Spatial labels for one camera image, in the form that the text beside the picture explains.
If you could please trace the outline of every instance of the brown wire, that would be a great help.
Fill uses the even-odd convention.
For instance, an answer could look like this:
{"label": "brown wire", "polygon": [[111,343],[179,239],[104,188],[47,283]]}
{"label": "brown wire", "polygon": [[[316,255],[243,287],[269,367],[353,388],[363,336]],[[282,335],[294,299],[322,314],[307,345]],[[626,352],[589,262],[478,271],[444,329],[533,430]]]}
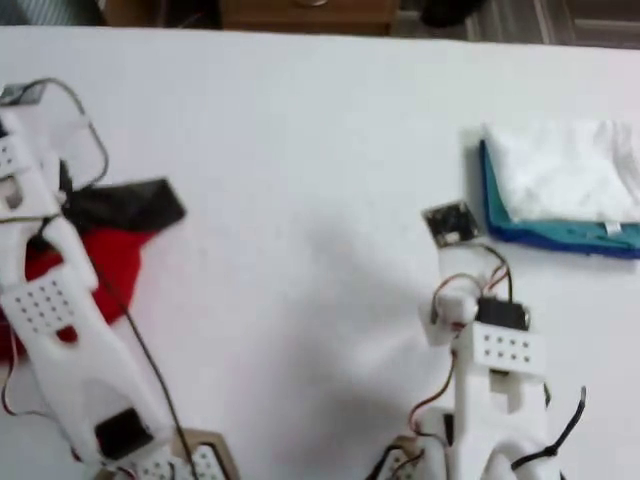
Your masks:
{"label": "brown wire", "polygon": [[420,450],[420,453],[418,453],[418,455],[408,458],[404,462],[400,463],[391,473],[391,480],[394,480],[398,476],[398,473],[400,473],[400,470],[402,470],[407,465],[417,462],[422,458],[423,455],[424,455],[424,450]]}
{"label": "brown wire", "polygon": [[449,369],[449,374],[447,375],[447,379],[444,382],[444,385],[442,385],[442,387],[440,387],[440,389],[434,393],[433,395],[431,395],[430,397],[425,398],[424,400],[422,400],[421,402],[417,403],[412,409],[411,412],[409,412],[409,428],[411,429],[411,431],[413,433],[415,433],[418,436],[424,436],[425,433],[422,432],[418,426],[414,423],[413,421],[413,417],[415,416],[415,414],[423,407],[426,407],[427,405],[429,405],[430,403],[435,402],[437,399],[439,399],[442,395],[444,395],[444,393],[447,391],[447,389],[449,388],[449,385],[451,385],[451,380],[453,379],[453,371],[454,371],[454,367],[455,367],[455,361],[456,361],[456,354],[455,352],[451,352],[451,368]]}
{"label": "brown wire", "polygon": [[440,295],[440,292],[442,292],[444,287],[449,285],[454,280],[459,280],[461,278],[466,278],[467,280],[473,282],[473,284],[478,287],[478,292],[480,292],[480,295],[482,295],[482,293],[484,292],[484,288],[480,281],[469,273],[456,273],[454,275],[451,275],[450,277],[445,278],[433,291],[433,296],[431,297],[431,323],[435,324],[437,320],[438,309],[436,307],[436,300],[438,298],[438,295]]}

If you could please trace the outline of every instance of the white table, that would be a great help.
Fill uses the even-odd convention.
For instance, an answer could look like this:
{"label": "white table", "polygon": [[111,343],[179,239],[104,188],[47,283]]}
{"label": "white table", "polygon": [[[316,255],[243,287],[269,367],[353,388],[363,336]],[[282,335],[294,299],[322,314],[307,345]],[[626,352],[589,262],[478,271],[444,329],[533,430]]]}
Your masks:
{"label": "white table", "polygon": [[[223,432],[246,479],[363,478],[442,381],[419,212],[477,200],[481,122],[640,118],[640,52],[622,50],[3,28],[0,72],[75,86],[108,180],[175,186],[188,219],[146,248],[133,313],[183,423]],[[567,478],[635,479],[636,265],[500,249],[548,340],[552,435],[589,388]],[[39,419],[0,417],[0,461],[6,479],[81,475]]]}

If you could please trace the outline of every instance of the wooden drawer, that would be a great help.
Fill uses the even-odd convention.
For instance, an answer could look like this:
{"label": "wooden drawer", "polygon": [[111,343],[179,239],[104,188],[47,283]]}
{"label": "wooden drawer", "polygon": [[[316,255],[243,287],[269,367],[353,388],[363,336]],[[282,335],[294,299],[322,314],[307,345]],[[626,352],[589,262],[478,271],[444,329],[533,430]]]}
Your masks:
{"label": "wooden drawer", "polygon": [[223,0],[222,18],[234,25],[391,23],[396,0]]}

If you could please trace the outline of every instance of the white towel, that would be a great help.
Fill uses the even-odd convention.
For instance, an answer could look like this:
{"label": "white towel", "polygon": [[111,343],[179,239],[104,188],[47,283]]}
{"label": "white towel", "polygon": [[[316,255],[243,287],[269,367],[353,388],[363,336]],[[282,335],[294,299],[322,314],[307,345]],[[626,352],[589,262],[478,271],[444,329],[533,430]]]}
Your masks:
{"label": "white towel", "polygon": [[640,222],[640,138],[631,125],[488,125],[485,140],[512,220]]}

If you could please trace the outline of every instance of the red cloth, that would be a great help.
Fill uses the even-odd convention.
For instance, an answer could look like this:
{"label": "red cloth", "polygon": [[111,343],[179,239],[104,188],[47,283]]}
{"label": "red cloth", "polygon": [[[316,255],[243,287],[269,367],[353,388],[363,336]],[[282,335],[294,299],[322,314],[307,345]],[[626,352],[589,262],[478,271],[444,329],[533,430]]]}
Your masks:
{"label": "red cloth", "polygon": [[[133,297],[138,272],[140,271],[140,249],[156,232],[134,233],[115,229],[96,229],[82,237],[82,242],[100,271],[118,292],[118,300],[129,305]],[[26,276],[33,280],[45,274],[51,267],[62,262],[57,252],[27,252]],[[107,323],[111,324],[122,316],[122,309],[113,295],[100,285],[93,293],[93,298]],[[61,335],[62,340],[71,340]],[[24,347],[18,340],[18,351],[24,353]],[[0,324],[0,361],[11,355],[9,329]]]}

